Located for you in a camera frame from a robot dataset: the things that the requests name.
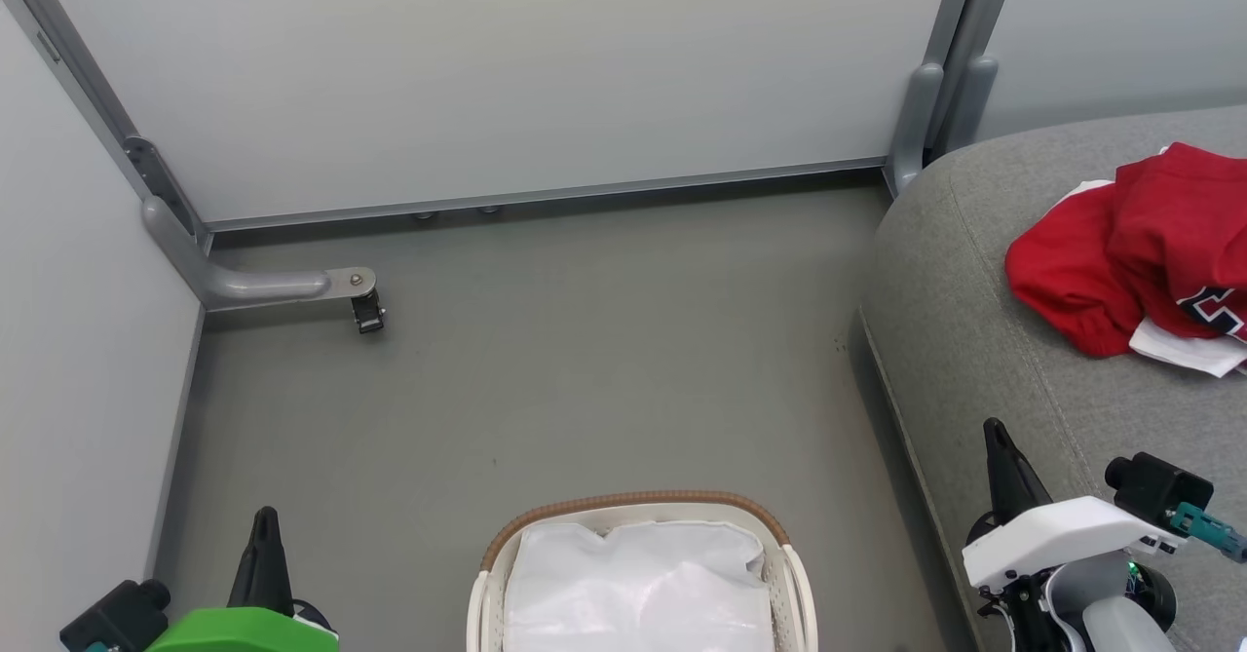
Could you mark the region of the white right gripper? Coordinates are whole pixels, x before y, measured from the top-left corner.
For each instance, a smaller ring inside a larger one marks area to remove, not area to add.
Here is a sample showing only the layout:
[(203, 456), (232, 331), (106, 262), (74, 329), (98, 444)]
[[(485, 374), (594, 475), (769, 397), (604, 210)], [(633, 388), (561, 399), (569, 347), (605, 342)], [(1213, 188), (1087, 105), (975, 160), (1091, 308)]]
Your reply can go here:
[(1014, 443), (1005, 424), (989, 416), (983, 425), (993, 522), (1008, 522), (961, 550), (966, 581), (1003, 593), (1014, 580), (1136, 547), (1141, 554), (1175, 554), (1182, 539), (1126, 514), (1095, 496), (1054, 502), (1038, 471)]

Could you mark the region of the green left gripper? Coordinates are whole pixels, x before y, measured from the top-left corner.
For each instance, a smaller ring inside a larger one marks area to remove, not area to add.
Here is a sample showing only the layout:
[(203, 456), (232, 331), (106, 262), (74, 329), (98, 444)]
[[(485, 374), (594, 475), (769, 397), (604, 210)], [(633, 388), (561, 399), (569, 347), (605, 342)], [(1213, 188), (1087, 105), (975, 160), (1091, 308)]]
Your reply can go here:
[(226, 606), (191, 611), (143, 652), (339, 652), (338, 635), (293, 617), (276, 507), (254, 514)]

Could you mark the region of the red and white jersey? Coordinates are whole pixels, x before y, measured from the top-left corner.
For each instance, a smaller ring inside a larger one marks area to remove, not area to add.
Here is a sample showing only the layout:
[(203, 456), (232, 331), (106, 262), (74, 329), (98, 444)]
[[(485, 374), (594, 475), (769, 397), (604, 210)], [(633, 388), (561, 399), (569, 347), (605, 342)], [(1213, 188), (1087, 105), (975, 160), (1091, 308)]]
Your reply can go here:
[(1247, 158), (1175, 142), (1085, 181), (1003, 271), (1082, 355), (1247, 375)]

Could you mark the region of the grey fabric sofa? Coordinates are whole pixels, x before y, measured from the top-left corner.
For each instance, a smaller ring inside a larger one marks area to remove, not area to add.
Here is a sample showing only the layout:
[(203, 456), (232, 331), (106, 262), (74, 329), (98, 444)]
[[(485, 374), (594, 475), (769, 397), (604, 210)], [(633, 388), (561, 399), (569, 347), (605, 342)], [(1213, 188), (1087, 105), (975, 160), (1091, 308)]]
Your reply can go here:
[(1136, 355), (1091, 359), (1016, 300), (1009, 246), (1075, 186), (1166, 145), (1247, 158), (1247, 103), (1052, 125), (935, 160), (879, 224), (860, 323), (971, 647), (1009, 652), (978, 615), (966, 534), (990, 507), (983, 423), (998, 416), (1054, 497), (1109, 497), (1104, 472), (1146, 451), (1210, 479), (1215, 519), (1247, 535), (1247, 376)]

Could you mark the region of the white woven laundry basket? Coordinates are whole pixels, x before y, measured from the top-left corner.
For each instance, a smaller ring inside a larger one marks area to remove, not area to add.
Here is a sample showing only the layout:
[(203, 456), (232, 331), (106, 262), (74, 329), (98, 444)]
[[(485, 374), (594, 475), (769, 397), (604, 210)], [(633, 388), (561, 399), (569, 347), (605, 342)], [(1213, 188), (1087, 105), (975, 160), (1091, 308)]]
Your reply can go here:
[(518, 515), (494, 536), (473, 580), (465, 652), (504, 652), (505, 586), (521, 535), (534, 524), (579, 524), (606, 535), (610, 529), (628, 524), (667, 520), (731, 524), (756, 536), (763, 547), (759, 577), (768, 591), (774, 652), (818, 652), (811, 580), (782, 524), (749, 497), (713, 489), (660, 489), (575, 497)]

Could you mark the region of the black caster wheel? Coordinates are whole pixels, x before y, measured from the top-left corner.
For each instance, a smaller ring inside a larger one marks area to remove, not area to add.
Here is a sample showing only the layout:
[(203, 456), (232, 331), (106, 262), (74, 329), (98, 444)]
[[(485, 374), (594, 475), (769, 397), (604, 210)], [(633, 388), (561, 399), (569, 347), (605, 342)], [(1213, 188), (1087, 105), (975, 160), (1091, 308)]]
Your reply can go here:
[(353, 319), (360, 335), (370, 332), (380, 332), (387, 327), (387, 309), (380, 305), (380, 295), (374, 288), (365, 295), (350, 298)]

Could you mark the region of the grey partition support foot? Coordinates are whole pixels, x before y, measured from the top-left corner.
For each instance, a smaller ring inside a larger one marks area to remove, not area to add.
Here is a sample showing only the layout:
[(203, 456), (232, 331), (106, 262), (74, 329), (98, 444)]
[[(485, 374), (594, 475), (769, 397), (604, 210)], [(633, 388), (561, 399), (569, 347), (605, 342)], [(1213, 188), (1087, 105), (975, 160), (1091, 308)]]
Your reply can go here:
[(249, 307), (301, 304), (301, 302), (362, 298), (377, 289), (369, 267), (335, 267), (328, 271), (244, 273), (214, 264), (197, 247), (165, 199), (148, 196), (138, 209), (143, 229), (170, 261), (170, 266), (206, 310), (244, 310)]

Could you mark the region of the white cloth basket liner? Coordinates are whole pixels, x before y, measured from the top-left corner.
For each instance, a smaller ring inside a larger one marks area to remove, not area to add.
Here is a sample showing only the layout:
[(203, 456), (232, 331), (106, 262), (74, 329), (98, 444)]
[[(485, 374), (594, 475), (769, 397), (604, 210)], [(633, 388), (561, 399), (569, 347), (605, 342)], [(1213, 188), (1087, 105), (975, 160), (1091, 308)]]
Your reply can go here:
[(518, 541), (503, 652), (774, 652), (747, 529), (708, 520), (539, 524)]

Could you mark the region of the dark metal post bracket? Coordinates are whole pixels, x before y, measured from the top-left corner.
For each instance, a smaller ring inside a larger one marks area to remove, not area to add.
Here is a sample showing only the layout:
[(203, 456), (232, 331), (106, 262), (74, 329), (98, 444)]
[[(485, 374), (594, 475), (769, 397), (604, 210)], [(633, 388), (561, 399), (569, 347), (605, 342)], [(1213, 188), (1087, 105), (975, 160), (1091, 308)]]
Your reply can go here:
[(181, 222), (196, 243), (203, 247), (207, 234), (205, 223), (200, 219), (200, 214), (196, 213), (156, 145), (141, 135), (128, 135), (122, 141), (122, 150), (128, 156), (128, 162), (133, 165), (138, 177), (143, 180), (143, 186), (147, 187), (150, 194), (165, 199), (175, 218)]

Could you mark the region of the grey partition upright post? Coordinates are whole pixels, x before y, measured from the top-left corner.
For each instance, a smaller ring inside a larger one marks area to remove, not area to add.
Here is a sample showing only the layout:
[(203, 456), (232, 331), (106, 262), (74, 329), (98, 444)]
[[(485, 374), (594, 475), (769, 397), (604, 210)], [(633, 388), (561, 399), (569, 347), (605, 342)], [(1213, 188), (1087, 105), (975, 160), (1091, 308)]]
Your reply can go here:
[(892, 198), (922, 172), (927, 133), (935, 113), (951, 44), (966, 0), (940, 0), (922, 64), (909, 75), (887, 162), (882, 167)]
[(930, 160), (976, 140), (1001, 65), (989, 56), (988, 44), (1001, 16), (1003, 2), (1005, 0), (965, 0), (932, 123)]

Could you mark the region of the grey partition bottom rail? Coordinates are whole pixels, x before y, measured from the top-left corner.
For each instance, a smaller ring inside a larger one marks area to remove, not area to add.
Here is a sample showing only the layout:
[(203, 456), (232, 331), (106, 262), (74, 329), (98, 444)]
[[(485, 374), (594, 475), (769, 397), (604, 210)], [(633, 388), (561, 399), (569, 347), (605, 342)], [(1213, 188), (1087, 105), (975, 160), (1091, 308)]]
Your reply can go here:
[(344, 221), (440, 212), (445, 209), (511, 207), (511, 204), (536, 204), (544, 202), (560, 202), (560, 199), (582, 199), (587, 198), (587, 196), (589, 198), (592, 198), (592, 196), (653, 193), (653, 191), (682, 189), (682, 187), (739, 185), (739, 182), (767, 178), (838, 173), (845, 172), (847, 170), (877, 170), (884, 167), (885, 163), (887, 156), (870, 156), (870, 158), (842, 160), (842, 162), (794, 165), (794, 167), (774, 167), (764, 170), (739, 170), (739, 172), (729, 173), (687, 175), (668, 178), (637, 180), (619, 182), (619, 185), (552, 187), (552, 189), (529, 191), (529, 193), (461, 196), (461, 198), (436, 199), (436, 202), (378, 204), (378, 207), (320, 209), (302, 213), (226, 218), (206, 222), (205, 226), (206, 229), (209, 231), (209, 234), (244, 233), (244, 231), (249, 229), (276, 229), (276, 227), (301, 224), (337, 224), (337, 222)]

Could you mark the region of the grey partition corner post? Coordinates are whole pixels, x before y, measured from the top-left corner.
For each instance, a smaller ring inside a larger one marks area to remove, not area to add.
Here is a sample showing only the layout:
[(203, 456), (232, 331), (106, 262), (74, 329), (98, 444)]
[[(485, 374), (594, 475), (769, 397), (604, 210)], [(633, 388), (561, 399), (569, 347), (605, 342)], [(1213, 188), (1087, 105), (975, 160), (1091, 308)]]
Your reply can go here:
[[(138, 199), (148, 198), (150, 191), (143, 186), (128, 156), (123, 153), (122, 141), (128, 135), (141, 135), (133, 123), (128, 110), (121, 102), (99, 67), (89, 45), (74, 26), (65, 7), (59, 0), (12, 0), (17, 7), (34, 21), (34, 42), (50, 59), (54, 74), (66, 84), (69, 93), (79, 100), (82, 113), (94, 125), (102, 145), (113, 156), (122, 175), (128, 180)], [(207, 229), (205, 253), (212, 247), (212, 236)]]

